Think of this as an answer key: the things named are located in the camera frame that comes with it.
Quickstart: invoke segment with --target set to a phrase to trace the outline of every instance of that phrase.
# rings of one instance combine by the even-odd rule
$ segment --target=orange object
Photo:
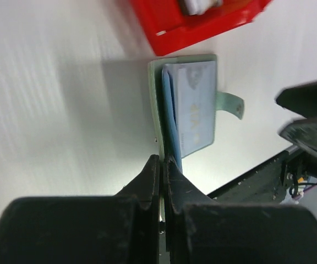
[[[271,0],[224,0],[203,15],[184,15],[178,0],[131,0],[152,49],[163,56],[252,22]]]

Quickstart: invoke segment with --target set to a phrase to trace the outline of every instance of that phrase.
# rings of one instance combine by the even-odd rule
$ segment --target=green strap
[[[244,114],[244,100],[227,92],[217,92],[216,111],[226,111],[242,119]]]

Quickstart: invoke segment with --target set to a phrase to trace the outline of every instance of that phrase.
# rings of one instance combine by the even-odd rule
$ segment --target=black cable
[[[289,189],[289,194],[292,196],[292,197],[295,197],[298,193],[298,186],[317,186],[317,183],[297,183],[296,186],[291,186],[290,189]]]

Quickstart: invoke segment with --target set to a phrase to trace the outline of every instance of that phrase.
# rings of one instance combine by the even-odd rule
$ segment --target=white table
[[[254,23],[172,56],[218,54],[219,89],[245,99],[217,114],[216,141],[183,161],[208,193],[288,146],[294,115],[274,103],[317,79],[317,0],[274,0]],[[128,0],[0,0],[0,214],[30,195],[112,195],[158,153],[146,62]]]

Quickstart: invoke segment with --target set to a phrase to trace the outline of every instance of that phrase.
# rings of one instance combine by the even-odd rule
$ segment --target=wire
[[[289,189],[289,194],[292,196],[292,198],[297,196],[297,192],[295,192],[295,189],[298,189],[298,186],[317,186],[317,183],[298,183],[297,186],[291,186]]]

